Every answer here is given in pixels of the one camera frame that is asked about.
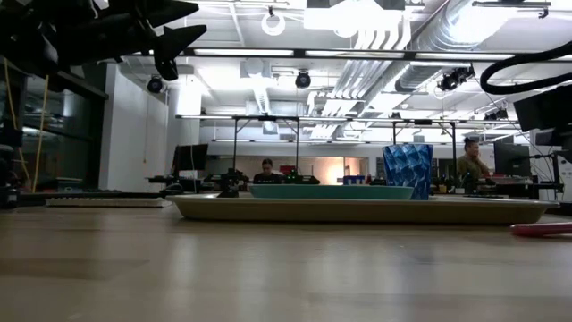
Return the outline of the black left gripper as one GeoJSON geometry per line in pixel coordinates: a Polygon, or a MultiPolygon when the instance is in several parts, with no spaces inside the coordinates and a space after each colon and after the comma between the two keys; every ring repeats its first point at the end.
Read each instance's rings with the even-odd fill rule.
{"type": "Polygon", "coordinates": [[[198,10],[195,3],[177,0],[111,2],[103,10],[93,2],[45,2],[44,35],[55,50],[44,55],[48,60],[45,73],[152,51],[158,73],[173,81],[178,77],[173,59],[205,34],[207,27],[164,27],[161,36],[155,28],[198,10]]]}

